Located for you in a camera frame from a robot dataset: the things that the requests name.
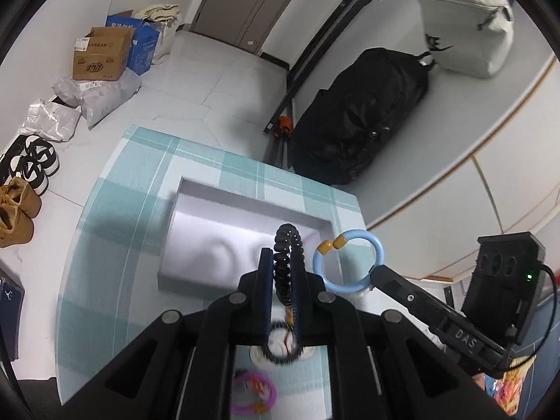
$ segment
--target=shoe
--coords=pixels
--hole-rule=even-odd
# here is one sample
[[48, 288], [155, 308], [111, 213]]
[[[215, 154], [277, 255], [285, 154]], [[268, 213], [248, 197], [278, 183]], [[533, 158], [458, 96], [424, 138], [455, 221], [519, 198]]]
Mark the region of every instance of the shoe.
[[31, 218], [18, 207], [0, 204], [0, 248], [28, 243], [34, 230]]
[[27, 137], [25, 139], [25, 153], [41, 164], [47, 177], [56, 174], [61, 166], [53, 145], [42, 137], [35, 135]]
[[23, 178], [14, 177], [6, 186], [0, 186], [0, 203], [18, 207], [30, 218], [35, 218], [41, 209], [41, 199]]
[[38, 196], [43, 194], [49, 186], [49, 179], [41, 164], [30, 156], [14, 156], [9, 162], [8, 171], [13, 179], [19, 177], [29, 183]]

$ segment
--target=white marble floor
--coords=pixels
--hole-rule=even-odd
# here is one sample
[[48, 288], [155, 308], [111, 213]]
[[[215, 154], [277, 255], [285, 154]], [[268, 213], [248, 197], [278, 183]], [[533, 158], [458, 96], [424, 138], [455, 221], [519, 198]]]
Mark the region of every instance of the white marble floor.
[[177, 33], [170, 57], [142, 75], [127, 103], [91, 131], [80, 120], [74, 138], [57, 144], [61, 168], [50, 179], [27, 245], [0, 249], [0, 268], [25, 289], [19, 379], [55, 375], [55, 313], [66, 254], [82, 208], [122, 134], [131, 124], [261, 161], [262, 129], [285, 92], [285, 71], [235, 47]]

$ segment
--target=tan shoe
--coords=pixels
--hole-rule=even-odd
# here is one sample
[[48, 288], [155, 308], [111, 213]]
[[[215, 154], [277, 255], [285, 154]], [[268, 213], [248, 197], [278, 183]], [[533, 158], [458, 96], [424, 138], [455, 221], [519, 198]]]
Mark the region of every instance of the tan shoe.
[[0, 248], [21, 245], [32, 239], [33, 221], [18, 207], [0, 204]]
[[41, 198], [23, 178], [14, 177], [6, 186], [0, 186], [0, 203], [5, 202], [22, 210], [30, 218], [41, 209]]

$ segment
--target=white tote bag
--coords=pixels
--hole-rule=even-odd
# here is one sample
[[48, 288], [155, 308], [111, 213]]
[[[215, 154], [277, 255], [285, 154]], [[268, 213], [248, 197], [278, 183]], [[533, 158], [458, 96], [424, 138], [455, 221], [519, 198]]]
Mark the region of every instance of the white tote bag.
[[439, 66], [492, 77], [513, 42], [508, 0], [419, 0], [428, 49]]

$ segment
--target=door frame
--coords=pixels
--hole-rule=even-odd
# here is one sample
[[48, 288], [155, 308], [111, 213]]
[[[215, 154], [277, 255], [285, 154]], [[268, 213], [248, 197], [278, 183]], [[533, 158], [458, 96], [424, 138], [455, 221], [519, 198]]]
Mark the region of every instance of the door frame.
[[[190, 32], [193, 32], [193, 33], [194, 33], [194, 28], [196, 27], [197, 22], [198, 22], [198, 17], [200, 17], [201, 12], [202, 12], [202, 9], [204, 8], [204, 5], [206, 4], [206, 1], [207, 1], [207, 0], [202, 0], [201, 3], [200, 3], [200, 5], [198, 6], [197, 12], [194, 14], [194, 18], [192, 19], [192, 23], [190, 24], [190, 27], [189, 27], [189, 31], [190, 31]], [[264, 3], [264, 1], [265, 1], [265, 0], [258, 0], [257, 4], [259, 5], [259, 8], [257, 8], [255, 11], [252, 11], [252, 12], [251, 12], [251, 14], [250, 14], [251, 17], [254, 18], [254, 16], [257, 14], [257, 12], [258, 12], [259, 9], [260, 9], [260, 6]], [[276, 25], [276, 22], [278, 22], [278, 19], [282, 16], [282, 14], [284, 13], [284, 11], [286, 10], [286, 8], [288, 7], [288, 5], [290, 4], [291, 1], [292, 1], [292, 0], [286, 0], [286, 2], [284, 3], [284, 5], [282, 5], [281, 9], [278, 11], [278, 13], [276, 14], [276, 16], [275, 16], [274, 19], [272, 20], [271, 24], [270, 24], [269, 27], [267, 28], [267, 31], [265, 32], [265, 35], [264, 35], [264, 36], [262, 37], [262, 39], [259, 41], [259, 44], [257, 45], [257, 48], [255, 49], [255, 52], [254, 52], [254, 53], [253, 53], [253, 52], [247, 52], [247, 50], [242, 49], [241, 47], [236, 46], [235, 44], [231, 44], [231, 43], [229, 43], [229, 42], [222, 41], [222, 40], [219, 40], [219, 39], [216, 39], [216, 40], [217, 40], [217, 41], [220, 41], [220, 42], [223, 42], [224, 44], [228, 44], [228, 45], [230, 45], [230, 46], [237, 47], [238, 49], [243, 50], [243, 52], [247, 52], [248, 54], [252, 54], [252, 55], [257, 55], [257, 56], [258, 56], [258, 55], [260, 54], [260, 52], [261, 52], [260, 49], [261, 49], [261, 47], [263, 46], [264, 41], [267, 40], [268, 35], [269, 35], [270, 32], [272, 31], [272, 28], [274, 27], [274, 25]], [[215, 38], [212, 38], [211, 36], [207, 36], [207, 35], [201, 35], [201, 36], [206, 36], [206, 37], [208, 37], [208, 38], [215, 39]]]

